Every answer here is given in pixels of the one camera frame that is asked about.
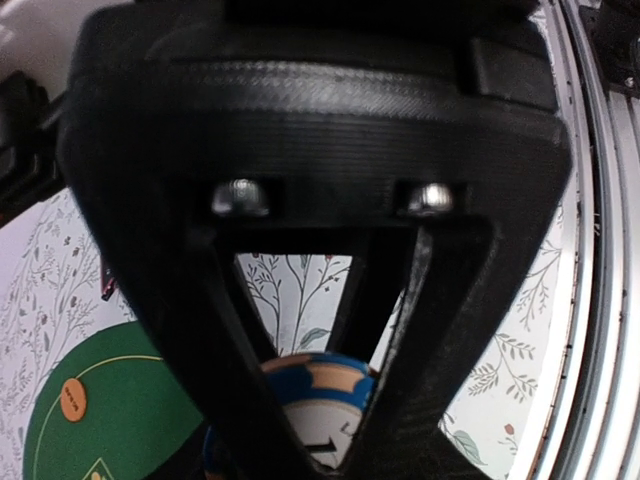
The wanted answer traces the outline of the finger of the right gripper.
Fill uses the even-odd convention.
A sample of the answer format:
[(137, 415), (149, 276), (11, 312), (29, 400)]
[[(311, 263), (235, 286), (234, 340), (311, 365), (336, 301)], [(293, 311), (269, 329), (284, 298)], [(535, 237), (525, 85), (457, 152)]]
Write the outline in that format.
[[(58, 159), (120, 288), (248, 479), (478, 479), (438, 423), (571, 170), (533, 1), (149, 1), (81, 27)], [(399, 319), (335, 469), (294, 434), (239, 253), (358, 258), (332, 337)]]

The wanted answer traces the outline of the orange big blind button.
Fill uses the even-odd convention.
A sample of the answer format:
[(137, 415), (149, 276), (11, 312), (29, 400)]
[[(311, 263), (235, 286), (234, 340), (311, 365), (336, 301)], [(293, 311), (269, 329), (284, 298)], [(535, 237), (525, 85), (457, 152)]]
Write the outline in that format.
[(68, 378), (61, 388), (60, 408), (66, 420), (81, 421), (87, 411), (88, 397), (84, 385), (77, 378)]

